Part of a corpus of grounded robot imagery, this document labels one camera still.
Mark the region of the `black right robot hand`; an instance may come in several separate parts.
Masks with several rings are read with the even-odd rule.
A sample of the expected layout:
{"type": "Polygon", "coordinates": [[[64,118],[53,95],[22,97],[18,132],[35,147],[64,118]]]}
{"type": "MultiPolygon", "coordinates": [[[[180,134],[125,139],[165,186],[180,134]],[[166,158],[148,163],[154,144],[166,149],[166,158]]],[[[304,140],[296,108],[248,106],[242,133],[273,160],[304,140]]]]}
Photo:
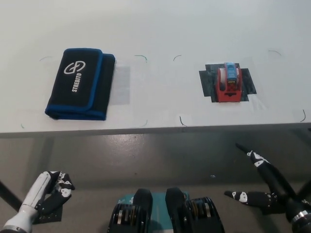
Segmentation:
{"type": "Polygon", "coordinates": [[[311,193],[310,183],[296,193],[280,171],[267,159],[241,144],[237,143],[236,147],[250,159],[270,191],[228,190],[224,192],[226,196],[243,205],[258,208],[263,215],[285,214],[289,222],[311,213],[311,204],[306,201],[306,196],[311,193]]]}

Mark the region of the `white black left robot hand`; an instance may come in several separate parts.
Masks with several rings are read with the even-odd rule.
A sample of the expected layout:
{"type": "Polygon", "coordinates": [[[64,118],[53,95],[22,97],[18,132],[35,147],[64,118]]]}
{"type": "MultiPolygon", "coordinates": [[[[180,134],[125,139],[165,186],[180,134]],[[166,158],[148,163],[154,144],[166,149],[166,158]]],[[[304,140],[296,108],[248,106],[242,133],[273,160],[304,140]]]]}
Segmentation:
{"type": "Polygon", "coordinates": [[[17,214],[6,221],[2,233],[31,233],[35,224],[60,222],[63,205],[75,190],[69,174],[44,171],[17,208],[17,214]]]}

